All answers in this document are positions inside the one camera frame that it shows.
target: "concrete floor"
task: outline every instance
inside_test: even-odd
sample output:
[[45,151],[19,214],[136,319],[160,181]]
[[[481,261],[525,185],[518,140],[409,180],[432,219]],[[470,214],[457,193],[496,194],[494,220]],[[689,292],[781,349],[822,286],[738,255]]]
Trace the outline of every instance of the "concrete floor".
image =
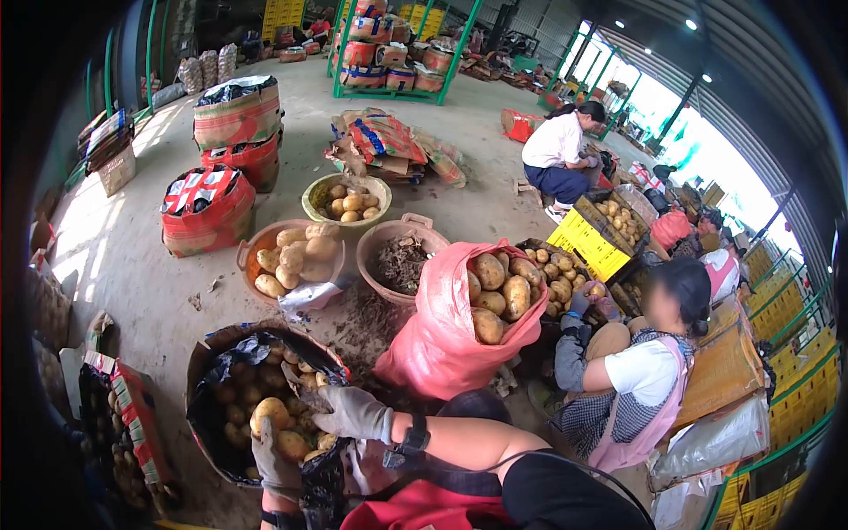
[[[553,222],[529,198],[513,195],[512,179],[522,175],[522,144],[502,136],[499,123],[503,108],[541,114],[534,94],[503,82],[484,83],[458,75],[443,107],[334,99],[325,68],[324,60],[310,58],[295,64],[269,60],[237,72],[273,74],[286,111],[281,174],[274,192],[257,199],[257,228],[305,217],[300,206],[304,189],[317,176],[335,172],[322,156],[332,140],[331,116],[373,105],[407,125],[455,142],[465,155],[469,179],[464,189],[453,189],[435,177],[419,186],[395,187],[389,219],[404,212],[426,215],[451,241],[494,243],[505,237],[517,243],[527,237],[545,239],[553,231]],[[199,165],[192,141],[195,101],[183,98],[161,109],[138,134],[133,143],[137,176],[116,195],[104,197],[100,183],[86,179],[61,200],[53,217],[57,241],[51,263],[59,280],[71,283],[71,289],[76,279],[71,344],[79,343],[90,319],[105,309],[120,330],[120,357],[155,382],[153,393],[166,450],[186,491],[186,508],[175,519],[216,528],[257,527],[259,491],[223,482],[198,450],[184,419],[186,369],[194,344],[223,326],[275,314],[272,306],[256,301],[243,285],[234,248],[175,259],[160,241],[159,205],[167,185]],[[316,166],[320,169],[313,172]],[[224,279],[218,288],[206,293],[220,275]],[[200,295],[201,310],[187,302],[195,293]],[[343,358],[353,348],[344,337],[336,336],[336,325],[349,318],[344,307],[328,307],[302,325]],[[379,354],[385,344],[375,340],[370,348]],[[521,427],[538,428],[538,418],[523,394],[510,396],[507,402]],[[634,473],[625,478],[628,486],[643,490],[640,498],[650,502],[644,472],[634,468]]]

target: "plastic basin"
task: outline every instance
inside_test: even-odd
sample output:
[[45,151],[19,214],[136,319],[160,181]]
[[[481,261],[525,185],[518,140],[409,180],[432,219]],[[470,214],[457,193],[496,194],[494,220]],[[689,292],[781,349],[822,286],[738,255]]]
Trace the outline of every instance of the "plastic basin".
[[357,186],[368,188],[368,193],[377,197],[380,201],[380,212],[370,219],[357,220],[352,223],[342,223],[339,220],[333,220],[324,217],[318,213],[318,209],[322,208],[328,201],[330,188],[337,184],[349,185],[351,180],[345,177],[342,173],[331,173],[323,176],[317,181],[310,184],[304,192],[304,196],[300,199],[300,203],[304,207],[304,212],[312,220],[325,221],[338,225],[341,229],[342,237],[352,236],[354,234],[362,234],[372,226],[380,222],[380,219],[388,211],[388,207],[392,204],[392,188],[382,180],[373,177],[365,176],[361,181],[357,181]]
[[428,254],[437,254],[450,245],[450,241],[432,228],[432,219],[418,214],[403,214],[400,220],[387,220],[371,228],[356,245],[356,266],[360,274],[372,286],[377,294],[398,305],[415,305],[416,297],[398,293],[380,285],[380,282],[368,272],[368,260],[377,249],[392,237],[403,236],[414,230],[421,238],[421,246]]
[[[259,274],[265,274],[262,272],[264,269],[262,269],[262,267],[259,266],[259,262],[256,261],[256,253],[263,248],[266,250],[273,250],[276,248],[276,235],[281,231],[287,230],[288,228],[306,229],[314,223],[314,221],[308,219],[281,220],[256,232],[256,235],[253,236],[250,241],[242,240],[238,244],[238,250],[236,251],[236,267],[238,267],[238,269],[242,272],[244,284],[248,287],[251,294],[267,304],[276,305],[276,298],[271,298],[270,296],[265,296],[260,293],[259,289],[257,289],[254,284],[256,282],[256,277],[259,276]],[[335,283],[338,279],[338,275],[344,266],[344,241],[339,240],[338,243],[340,251],[336,256],[336,264],[333,266],[332,277],[330,278],[330,282],[333,283]],[[267,272],[267,274],[274,276],[272,272]]]

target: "brown plastic basin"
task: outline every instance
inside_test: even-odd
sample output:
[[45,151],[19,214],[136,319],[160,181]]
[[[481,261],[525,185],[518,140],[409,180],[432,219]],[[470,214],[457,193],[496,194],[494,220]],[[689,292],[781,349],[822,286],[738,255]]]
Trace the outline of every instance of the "brown plastic basin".
[[359,244],[356,245],[356,266],[359,267],[360,274],[368,282],[368,285],[374,287],[377,294],[393,304],[415,305],[416,297],[398,293],[380,285],[380,282],[375,280],[368,272],[368,259],[381,244],[392,237],[403,236],[411,230],[414,230],[416,235],[421,238],[421,246],[424,248],[424,252],[428,254],[436,254],[450,245],[450,241],[445,236],[433,230],[432,219],[410,213],[403,214],[400,220],[387,220],[374,226],[362,236]]
[[[238,251],[236,252],[236,267],[242,272],[242,278],[244,279],[244,284],[248,286],[248,290],[258,299],[266,302],[267,304],[276,305],[276,298],[271,298],[270,296],[265,296],[264,294],[259,292],[259,289],[256,288],[254,284],[256,282],[256,277],[259,276],[262,267],[259,266],[259,262],[256,261],[256,253],[262,250],[263,248],[266,250],[273,250],[276,248],[276,235],[283,230],[287,230],[288,228],[303,228],[306,229],[309,226],[314,225],[315,222],[313,220],[308,219],[289,219],[289,220],[281,220],[277,223],[270,224],[263,228],[262,230],[256,232],[256,235],[253,236],[250,241],[241,241],[238,244]],[[344,254],[345,247],[344,241],[339,241],[339,247],[341,251],[336,256],[336,264],[332,270],[332,277],[330,278],[330,282],[335,283],[338,279],[339,273],[342,271],[342,267],[344,266]],[[268,271],[268,274],[274,276],[273,271]]]

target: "pink apron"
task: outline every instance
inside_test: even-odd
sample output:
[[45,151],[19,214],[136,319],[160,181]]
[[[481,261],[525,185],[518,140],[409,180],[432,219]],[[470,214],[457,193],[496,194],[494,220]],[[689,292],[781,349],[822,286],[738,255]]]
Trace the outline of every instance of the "pink apron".
[[600,438],[597,447],[594,448],[586,463],[601,471],[611,472],[622,467],[635,466],[647,460],[651,451],[665,436],[668,429],[672,428],[674,420],[678,417],[680,404],[683,401],[683,393],[686,391],[686,374],[688,367],[678,342],[671,337],[660,337],[659,341],[674,355],[677,361],[678,379],[674,383],[672,393],[666,399],[666,403],[654,416],[647,427],[642,429],[636,438],[627,444],[613,441],[612,428],[616,423],[616,413],[621,394],[617,394],[612,401],[610,418],[606,423],[604,434]]

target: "hand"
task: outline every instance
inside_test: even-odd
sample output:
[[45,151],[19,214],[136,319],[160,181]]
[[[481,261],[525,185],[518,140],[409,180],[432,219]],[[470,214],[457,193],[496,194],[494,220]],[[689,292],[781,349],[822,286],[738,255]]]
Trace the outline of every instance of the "hand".
[[318,394],[332,407],[332,414],[312,415],[313,423],[322,431],[392,444],[393,410],[374,396],[356,387],[321,387]]
[[262,477],[262,488],[274,495],[298,502],[303,484],[300,482],[300,469],[277,453],[275,448],[274,423],[270,416],[260,419],[261,434],[250,437],[251,450],[254,452],[256,469]]

